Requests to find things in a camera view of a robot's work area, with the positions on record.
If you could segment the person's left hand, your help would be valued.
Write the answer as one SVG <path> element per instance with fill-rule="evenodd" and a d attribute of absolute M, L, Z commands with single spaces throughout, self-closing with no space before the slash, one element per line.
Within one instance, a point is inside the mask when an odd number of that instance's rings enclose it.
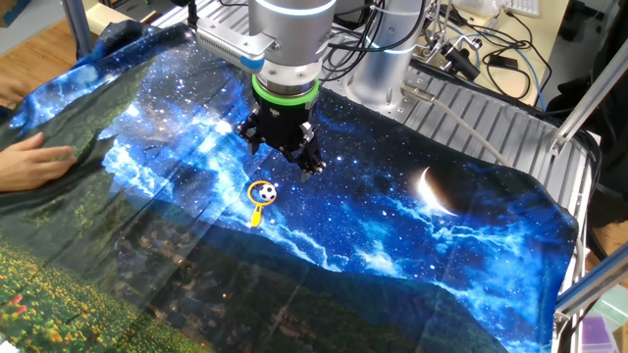
<path fill-rule="evenodd" d="M 0 99 L 3 106 L 15 106 L 30 93 L 29 85 L 8 76 L 0 77 Z"/>

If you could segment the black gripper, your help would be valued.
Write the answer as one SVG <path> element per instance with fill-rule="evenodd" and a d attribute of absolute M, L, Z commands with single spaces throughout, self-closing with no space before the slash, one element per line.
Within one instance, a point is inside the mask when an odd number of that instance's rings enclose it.
<path fill-rule="evenodd" d="M 238 135 L 246 141 L 248 152 L 254 155 L 262 142 L 283 151 L 296 151 L 295 162 L 301 169 L 301 181 L 321 174 L 326 168 L 316 135 L 310 123 L 316 99 L 298 105 L 274 103 L 256 99 L 258 111 L 251 112 L 237 127 Z"/>

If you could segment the person's right hand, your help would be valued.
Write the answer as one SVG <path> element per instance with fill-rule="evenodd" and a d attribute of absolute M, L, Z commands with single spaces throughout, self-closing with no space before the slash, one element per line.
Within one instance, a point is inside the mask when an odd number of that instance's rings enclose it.
<path fill-rule="evenodd" d="M 36 189 L 66 174 L 77 162 L 72 146 L 43 147 L 43 132 L 1 151 L 1 191 Z"/>

